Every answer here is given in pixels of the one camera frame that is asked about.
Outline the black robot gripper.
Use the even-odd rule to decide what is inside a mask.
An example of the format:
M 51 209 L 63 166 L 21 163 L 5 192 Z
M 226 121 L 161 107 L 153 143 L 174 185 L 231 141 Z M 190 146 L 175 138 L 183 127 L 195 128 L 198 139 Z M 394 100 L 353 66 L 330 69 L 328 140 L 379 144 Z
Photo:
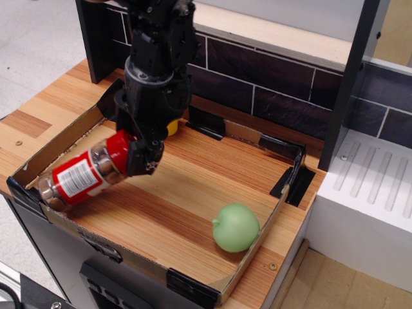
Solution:
M 191 102 L 191 76 L 186 65 L 161 77 L 152 77 L 125 63 L 125 81 L 115 94 L 117 130 L 133 136 L 129 143 L 126 174 L 152 175 L 164 151 L 167 126 L 183 116 Z

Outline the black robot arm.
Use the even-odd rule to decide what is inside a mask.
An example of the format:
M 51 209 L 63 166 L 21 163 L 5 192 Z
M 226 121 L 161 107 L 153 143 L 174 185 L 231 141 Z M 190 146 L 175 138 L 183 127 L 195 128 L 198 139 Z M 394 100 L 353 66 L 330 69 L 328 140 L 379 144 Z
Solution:
M 125 83 L 115 94 L 117 130 L 133 136 L 120 170 L 153 174 L 164 151 L 167 126 L 183 116 L 191 97 L 187 64 L 200 48 L 192 1 L 119 1 L 127 8 L 131 51 Z

